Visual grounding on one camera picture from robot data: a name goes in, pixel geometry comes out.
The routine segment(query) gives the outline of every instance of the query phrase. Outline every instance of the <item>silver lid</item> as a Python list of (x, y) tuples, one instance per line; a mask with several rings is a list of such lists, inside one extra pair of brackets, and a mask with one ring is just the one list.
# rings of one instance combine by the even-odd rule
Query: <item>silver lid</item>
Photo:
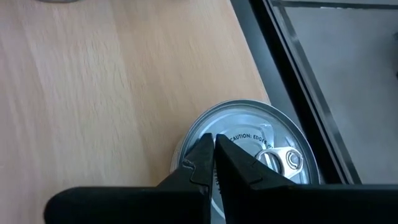
[[(180, 162), (205, 133), (225, 134), (253, 157), (298, 183), (319, 183), (311, 148), (301, 131), (282, 112), (253, 100), (222, 102), (203, 113), (192, 125), (181, 146)], [(214, 215), (224, 218), (217, 174), (214, 173)]]

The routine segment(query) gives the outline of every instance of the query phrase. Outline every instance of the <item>wood grain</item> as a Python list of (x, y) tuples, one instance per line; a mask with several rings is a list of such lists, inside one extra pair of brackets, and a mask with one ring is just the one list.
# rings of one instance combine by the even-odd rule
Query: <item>wood grain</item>
[(228, 0), (0, 1), (0, 223), (79, 185), (155, 185), (224, 100), (268, 103)]

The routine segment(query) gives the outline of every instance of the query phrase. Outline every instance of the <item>metal can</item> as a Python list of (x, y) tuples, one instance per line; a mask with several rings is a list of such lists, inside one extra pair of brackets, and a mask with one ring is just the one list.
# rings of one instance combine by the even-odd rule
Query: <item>metal can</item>
[[(310, 145), (282, 112), (260, 101), (231, 100), (204, 112), (179, 142), (170, 171), (205, 133), (225, 134), (265, 165), (298, 184), (319, 184), (319, 171)], [(213, 175), (211, 222), (225, 223), (217, 174)]]

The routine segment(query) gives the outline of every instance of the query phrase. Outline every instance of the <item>metal surface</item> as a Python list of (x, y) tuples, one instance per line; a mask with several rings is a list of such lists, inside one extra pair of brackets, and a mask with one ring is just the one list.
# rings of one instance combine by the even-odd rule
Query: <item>metal surface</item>
[[(269, 163), (272, 169), (277, 172), (281, 170), (295, 183), (319, 183), (317, 163), (303, 134), (288, 117), (270, 105), (252, 100), (233, 100), (210, 108), (194, 122), (174, 157), (180, 155), (181, 162), (205, 133), (211, 133), (214, 137), (224, 134), (253, 157), (262, 151), (271, 153), (274, 155)], [(298, 169), (291, 168), (294, 160), (288, 152), (298, 153), (301, 159)], [(218, 220), (213, 222), (218, 223), (224, 219), (224, 210), (216, 172), (212, 196), (212, 220)]]
[(310, 1), (278, 1), (272, 0), (274, 6), (282, 7), (312, 7), (320, 9), (379, 9), (396, 10), (398, 5), (393, 4), (358, 4), (342, 2), (310, 2)]
[(293, 25), (283, 7), (278, 7), (274, 11), (277, 16), (279, 16), (280, 25), (282, 27), (281, 31), (283, 35), (285, 35), (286, 43), (289, 46), (289, 50), (295, 60), (295, 63), (298, 67), (299, 73), (301, 76), (303, 84), (308, 90), (308, 94), (310, 98), (314, 102), (317, 113), (321, 119), (321, 122), (325, 125), (325, 131), (330, 138), (330, 142), (334, 145), (335, 150), (334, 153), (337, 155), (340, 161), (343, 161), (340, 165), (343, 166), (343, 170), (346, 170), (346, 176), (349, 178), (349, 183), (360, 183), (359, 175), (356, 172), (354, 164), (351, 160), (351, 157), (348, 154), (348, 150), (345, 146), (343, 138), (337, 128), (337, 124), (331, 114), (328, 103), (326, 102), (325, 97), (320, 89), (317, 79), (315, 78), (315, 74), (311, 68), (311, 65), (305, 56), (304, 49), (302, 48), (299, 39), (294, 31)]
[(325, 182), (360, 184), (358, 173), (340, 134), (327, 123), (331, 117), (320, 109), (319, 99), (314, 95), (312, 86), (305, 80), (306, 74), (302, 74), (304, 71), (301, 62), (296, 60), (292, 52), (294, 49), (289, 44), (294, 39), (285, 34), (285, 24), (281, 16), (275, 12), (277, 8), (273, 7), (269, 0), (250, 0), (250, 4), (301, 120), (303, 131), (313, 147)]

